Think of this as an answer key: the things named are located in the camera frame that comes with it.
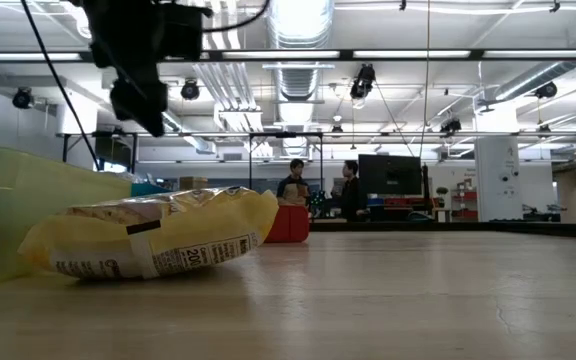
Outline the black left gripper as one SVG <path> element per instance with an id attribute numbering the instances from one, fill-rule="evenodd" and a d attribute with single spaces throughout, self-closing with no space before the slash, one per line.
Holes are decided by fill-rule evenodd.
<path id="1" fill-rule="evenodd" d="M 114 67 L 122 79 L 113 83 L 110 101 L 120 121 L 133 120 L 153 137 L 164 135 L 162 113 L 168 108 L 168 87 L 159 82 L 156 55 L 163 35 L 163 15 L 147 0 L 82 0 L 98 68 Z"/>

